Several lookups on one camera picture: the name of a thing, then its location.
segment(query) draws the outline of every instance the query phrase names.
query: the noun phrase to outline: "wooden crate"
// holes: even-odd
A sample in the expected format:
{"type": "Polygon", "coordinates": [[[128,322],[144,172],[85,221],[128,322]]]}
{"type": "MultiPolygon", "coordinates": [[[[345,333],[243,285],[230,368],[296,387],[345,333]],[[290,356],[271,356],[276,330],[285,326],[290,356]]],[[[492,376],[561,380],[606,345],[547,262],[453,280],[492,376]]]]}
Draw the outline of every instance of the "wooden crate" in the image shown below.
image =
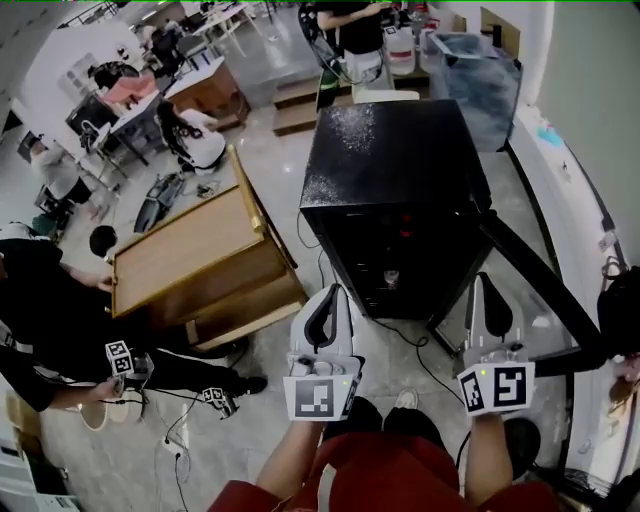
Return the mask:
{"type": "Polygon", "coordinates": [[[233,146],[238,185],[160,224],[114,258],[112,313],[144,310],[153,329],[185,325],[208,350],[298,311],[295,262],[233,146]]]}

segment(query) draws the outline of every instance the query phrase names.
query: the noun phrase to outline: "wooden step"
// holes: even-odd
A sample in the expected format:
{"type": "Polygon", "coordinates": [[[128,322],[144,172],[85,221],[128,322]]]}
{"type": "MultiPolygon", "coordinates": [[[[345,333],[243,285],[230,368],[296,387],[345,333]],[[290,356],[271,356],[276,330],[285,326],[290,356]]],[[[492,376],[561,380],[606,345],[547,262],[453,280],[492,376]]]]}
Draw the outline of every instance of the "wooden step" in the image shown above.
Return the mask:
{"type": "MultiPolygon", "coordinates": [[[[319,83],[320,78],[316,77],[280,86],[273,98],[273,104],[278,110],[282,110],[295,105],[315,102],[319,83]]],[[[351,92],[351,88],[347,84],[341,83],[338,95],[348,94],[349,92],[351,92]]]]}
{"type": "MultiPolygon", "coordinates": [[[[346,105],[353,105],[351,95],[338,96],[333,103],[335,107],[346,105]]],[[[273,132],[278,137],[282,137],[291,133],[313,130],[316,127],[316,118],[315,102],[283,108],[276,112],[276,117],[273,120],[273,132]]]]}

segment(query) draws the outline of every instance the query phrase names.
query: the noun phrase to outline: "bag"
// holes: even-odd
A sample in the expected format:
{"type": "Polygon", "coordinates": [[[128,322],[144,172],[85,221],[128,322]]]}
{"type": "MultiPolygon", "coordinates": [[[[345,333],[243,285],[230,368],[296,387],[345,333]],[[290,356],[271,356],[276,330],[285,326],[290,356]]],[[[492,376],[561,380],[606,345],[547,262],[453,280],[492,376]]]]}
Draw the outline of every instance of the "bag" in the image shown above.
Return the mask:
{"type": "Polygon", "coordinates": [[[617,276],[598,297],[600,332],[607,342],[608,357],[640,352],[635,320],[640,312],[640,267],[617,276]]]}

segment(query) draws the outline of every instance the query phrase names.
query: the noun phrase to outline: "long hair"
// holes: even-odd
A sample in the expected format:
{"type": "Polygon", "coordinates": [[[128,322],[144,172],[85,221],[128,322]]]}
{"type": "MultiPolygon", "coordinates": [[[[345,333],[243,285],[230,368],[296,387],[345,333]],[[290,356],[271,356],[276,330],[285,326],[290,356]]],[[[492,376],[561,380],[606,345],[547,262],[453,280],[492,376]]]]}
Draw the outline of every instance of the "long hair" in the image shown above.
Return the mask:
{"type": "Polygon", "coordinates": [[[172,153],[191,160],[191,155],[185,149],[183,138],[200,139],[202,131],[194,128],[173,111],[173,105],[168,101],[161,101],[156,110],[160,131],[172,153]]]}

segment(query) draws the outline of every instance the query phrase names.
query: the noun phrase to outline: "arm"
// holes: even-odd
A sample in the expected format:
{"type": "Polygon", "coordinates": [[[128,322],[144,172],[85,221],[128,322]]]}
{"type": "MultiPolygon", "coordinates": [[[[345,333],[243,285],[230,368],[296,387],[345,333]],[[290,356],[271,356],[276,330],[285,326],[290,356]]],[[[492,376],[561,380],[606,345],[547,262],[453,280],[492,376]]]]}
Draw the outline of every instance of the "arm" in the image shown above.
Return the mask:
{"type": "Polygon", "coordinates": [[[513,468],[502,418],[495,414],[475,417],[469,439],[465,497],[478,506],[512,483],[513,468]]]}
{"type": "Polygon", "coordinates": [[[367,5],[364,9],[347,14],[346,16],[334,16],[331,11],[319,11],[318,12],[318,27],[320,30],[331,30],[332,28],[342,27],[353,23],[354,21],[361,20],[362,18],[368,18],[369,16],[375,16],[382,9],[387,9],[391,6],[391,2],[377,2],[367,5]]]}
{"type": "Polygon", "coordinates": [[[90,404],[110,398],[118,398],[118,394],[115,391],[115,383],[116,379],[112,377],[97,386],[58,388],[53,392],[53,401],[49,407],[66,409],[78,404],[90,404]]]}
{"type": "Polygon", "coordinates": [[[305,483],[325,424],[294,421],[262,468],[256,485],[281,500],[305,483]]]}
{"type": "Polygon", "coordinates": [[[67,274],[73,277],[76,281],[82,283],[85,286],[88,286],[89,288],[98,288],[103,292],[109,293],[111,293],[113,289],[113,284],[115,283],[113,276],[99,276],[96,274],[90,274],[64,263],[60,263],[60,266],[65,269],[67,274]]]}

